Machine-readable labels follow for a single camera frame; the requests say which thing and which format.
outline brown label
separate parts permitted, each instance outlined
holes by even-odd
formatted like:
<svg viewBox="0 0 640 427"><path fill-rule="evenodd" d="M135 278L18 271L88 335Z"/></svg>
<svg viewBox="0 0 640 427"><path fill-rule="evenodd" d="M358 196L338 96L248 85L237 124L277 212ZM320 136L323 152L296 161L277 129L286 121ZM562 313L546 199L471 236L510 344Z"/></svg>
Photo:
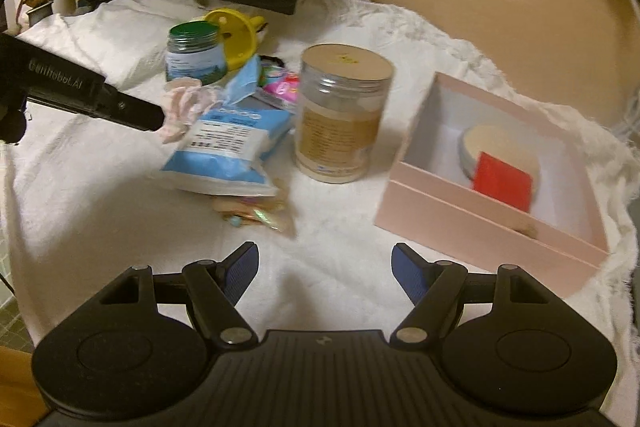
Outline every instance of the brown label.
<svg viewBox="0 0 640 427"><path fill-rule="evenodd" d="M342 112L298 98L298 157L325 176L348 176L367 167L382 112Z"/></svg>

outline pink box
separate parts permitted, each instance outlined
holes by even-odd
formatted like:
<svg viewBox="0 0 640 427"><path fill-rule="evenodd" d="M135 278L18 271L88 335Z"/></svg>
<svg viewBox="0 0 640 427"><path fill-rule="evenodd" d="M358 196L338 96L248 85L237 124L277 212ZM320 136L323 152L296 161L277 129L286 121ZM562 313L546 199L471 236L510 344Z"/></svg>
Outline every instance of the pink box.
<svg viewBox="0 0 640 427"><path fill-rule="evenodd" d="M538 156L530 214L471 189L458 142L478 124L508 129ZM564 131L443 73L396 157L375 224L488 271L517 264L561 297L580 289L607 257L593 189Z"/></svg>

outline plastic jar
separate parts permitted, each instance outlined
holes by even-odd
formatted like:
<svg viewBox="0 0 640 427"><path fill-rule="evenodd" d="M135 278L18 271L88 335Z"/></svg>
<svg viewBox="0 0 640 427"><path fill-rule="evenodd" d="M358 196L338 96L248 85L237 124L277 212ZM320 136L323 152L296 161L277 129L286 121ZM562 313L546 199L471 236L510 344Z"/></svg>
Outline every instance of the plastic jar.
<svg viewBox="0 0 640 427"><path fill-rule="evenodd" d="M318 44L302 55L296 164L326 183L365 174L394 67L374 52Z"/></svg>
<svg viewBox="0 0 640 427"><path fill-rule="evenodd" d="M167 81L182 76L213 84L226 75L226 58L218 26L206 21L178 24L169 31L166 51Z"/></svg>

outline red square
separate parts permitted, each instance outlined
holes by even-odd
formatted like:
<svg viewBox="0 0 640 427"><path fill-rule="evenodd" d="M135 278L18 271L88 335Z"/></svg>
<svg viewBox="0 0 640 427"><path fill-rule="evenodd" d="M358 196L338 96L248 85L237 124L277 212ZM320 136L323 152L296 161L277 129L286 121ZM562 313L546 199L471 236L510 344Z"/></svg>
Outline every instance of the red square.
<svg viewBox="0 0 640 427"><path fill-rule="evenodd" d="M480 153L473 188L494 200L529 212L531 176L485 152Z"/></svg>

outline silver screw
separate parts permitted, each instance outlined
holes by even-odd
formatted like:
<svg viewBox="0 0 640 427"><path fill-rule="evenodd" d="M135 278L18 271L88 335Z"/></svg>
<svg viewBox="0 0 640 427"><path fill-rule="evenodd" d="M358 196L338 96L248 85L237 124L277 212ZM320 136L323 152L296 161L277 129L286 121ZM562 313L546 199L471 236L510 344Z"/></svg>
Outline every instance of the silver screw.
<svg viewBox="0 0 640 427"><path fill-rule="evenodd" d="M246 328L226 328L220 333L220 338L227 344L244 344L252 336L251 331Z"/></svg>
<svg viewBox="0 0 640 427"><path fill-rule="evenodd" d="M405 344L418 344L427 339L427 332L420 328L402 328L396 333L396 339Z"/></svg>

